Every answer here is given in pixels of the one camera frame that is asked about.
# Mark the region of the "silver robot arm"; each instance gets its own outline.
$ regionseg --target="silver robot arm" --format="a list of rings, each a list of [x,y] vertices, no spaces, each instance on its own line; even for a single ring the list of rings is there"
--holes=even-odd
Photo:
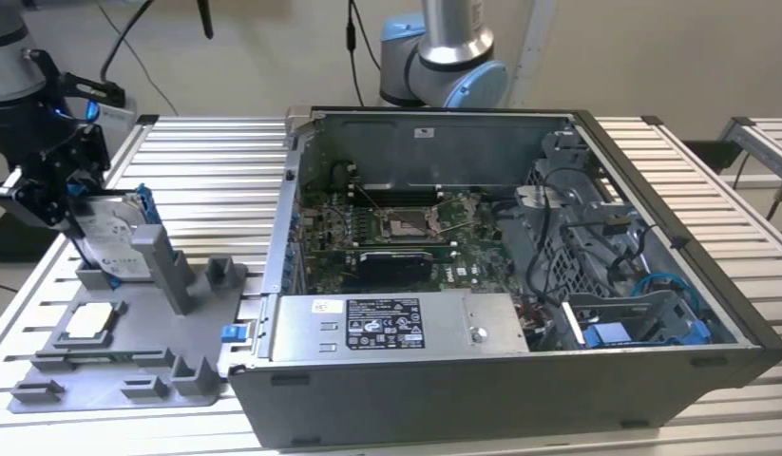
[[[422,11],[386,20],[379,96],[398,106],[497,107],[509,70],[493,59],[482,0],[422,0]]]

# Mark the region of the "blue cable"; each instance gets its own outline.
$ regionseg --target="blue cable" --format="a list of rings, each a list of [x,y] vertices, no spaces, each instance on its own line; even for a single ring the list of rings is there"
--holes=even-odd
[[[693,288],[688,285],[686,281],[684,281],[684,279],[672,273],[653,273],[650,275],[648,275],[645,278],[642,278],[637,283],[636,283],[636,287],[633,287],[633,293],[630,293],[630,296],[636,296],[640,291],[642,290],[642,286],[645,285],[646,282],[649,282],[653,278],[668,278],[669,280],[672,280],[673,282],[676,282],[678,285],[681,285],[681,287],[684,287],[684,290],[686,292],[689,292],[690,294],[690,300],[692,300],[692,308],[693,308],[693,312],[694,315],[697,315],[697,313],[700,312],[700,299],[697,298],[697,294],[694,293]]]

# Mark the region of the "white wall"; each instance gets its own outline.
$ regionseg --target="white wall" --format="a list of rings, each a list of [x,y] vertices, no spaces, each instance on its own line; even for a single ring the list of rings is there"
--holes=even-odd
[[[653,114],[684,139],[782,117],[782,0],[557,0],[526,105]]]
[[[355,105],[345,50],[346,4],[346,0],[214,0],[215,38],[208,41],[195,2],[160,0],[139,20],[130,42],[183,115],[279,116],[290,105]],[[118,24],[136,9],[104,5]],[[358,5],[378,52],[383,19],[421,10],[421,2],[359,0]],[[530,6],[530,0],[487,1],[497,57],[510,65],[519,56]],[[96,78],[115,38],[96,6],[32,12],[25,21],[59,65]],[[358,38],[361,86],[366,103],[374,104],[379,77]],[[138,98],[139,112],[168,113],[124,48],[110,75]]]

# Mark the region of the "blue latch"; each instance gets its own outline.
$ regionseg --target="blue latch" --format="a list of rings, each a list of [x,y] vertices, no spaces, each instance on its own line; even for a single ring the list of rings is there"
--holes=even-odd
[[[595,348],[600,345],[622,344],[632,342],[630,334],[624,329],[624,325],[616,323],[598,323],[582,331],[585,341],[589,347]]]
[[[681,343],[684,345],[705,345],[709,343],[710,335],[706,323],[696,320],[690,326],[690,333],[684,336]]]
[[[242,325],[226,325],[222,328],[222,344],[247,341],[247,327]]]

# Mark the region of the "metal rail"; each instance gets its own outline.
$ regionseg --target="metal rail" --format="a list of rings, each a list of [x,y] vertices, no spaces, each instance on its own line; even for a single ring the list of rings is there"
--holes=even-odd
[[[664,126],[598,119],[662,198],[782,335],[782,236]],[[191,261],[228,253],[251,275],[242,312],[252,312],[271,233],[286,149],[282,119],[162,118],[138,127],[115,158],[111,182],[158,190],[174,243]],[[207,408],[11,414],[8,389],[75,294],[78,260],[59,240],[0,319],[0,454],[192,454],[259,451],[234,393]],[[327,454],[782,454],[782,364],[742,389],[706,394],[653,430],[487,442],[350,449]]]
[[[732,119],[720,135],[736,142],[782,179],[782,119]]]

